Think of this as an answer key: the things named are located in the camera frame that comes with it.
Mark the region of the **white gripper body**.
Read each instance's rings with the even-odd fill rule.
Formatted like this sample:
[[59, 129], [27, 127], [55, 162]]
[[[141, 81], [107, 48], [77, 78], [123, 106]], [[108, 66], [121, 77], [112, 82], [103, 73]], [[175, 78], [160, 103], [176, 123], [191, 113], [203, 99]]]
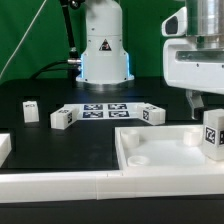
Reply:
[[161, 30], [167, 84], [224, 94], [224, 5], [186, 5]]

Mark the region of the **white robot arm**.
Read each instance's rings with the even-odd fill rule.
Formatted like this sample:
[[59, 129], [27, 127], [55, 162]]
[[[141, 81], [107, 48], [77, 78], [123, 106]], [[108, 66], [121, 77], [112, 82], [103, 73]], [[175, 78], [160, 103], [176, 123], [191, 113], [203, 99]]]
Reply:
[[[203, 92], [224, 95], [224, 0], [182, 0], [163, 21], [163, 74], [182, 88], [192, 109]], [[114, 0], [86, 0], [87, 47], [81, 55], [82, 87], [103, 91], [134, 80], [122, 46], [122, 9]]]

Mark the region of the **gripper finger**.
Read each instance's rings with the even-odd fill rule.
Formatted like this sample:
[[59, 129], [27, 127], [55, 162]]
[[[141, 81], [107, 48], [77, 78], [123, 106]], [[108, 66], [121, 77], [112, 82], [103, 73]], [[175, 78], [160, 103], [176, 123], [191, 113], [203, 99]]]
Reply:
[[204, 110], [204, 103], [202, 100], [202, 93], [196, 90], [186, 90], [186, 98], [191, 108], [191, 117], [198, 120]]

